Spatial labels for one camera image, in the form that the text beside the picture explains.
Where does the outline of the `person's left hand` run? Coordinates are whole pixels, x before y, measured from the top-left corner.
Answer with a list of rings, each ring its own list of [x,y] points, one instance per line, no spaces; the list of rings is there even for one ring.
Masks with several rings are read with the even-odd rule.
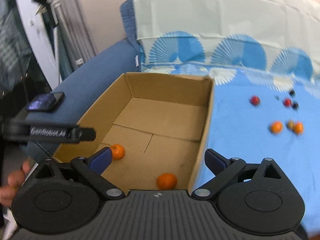
[[[8,175],[8,184],[1,186],[1,204],[4,207],[11,207],[14,197],[23,185],[30,170],[29,160],[25,160],[20,170],[11,172],[11,174]]]

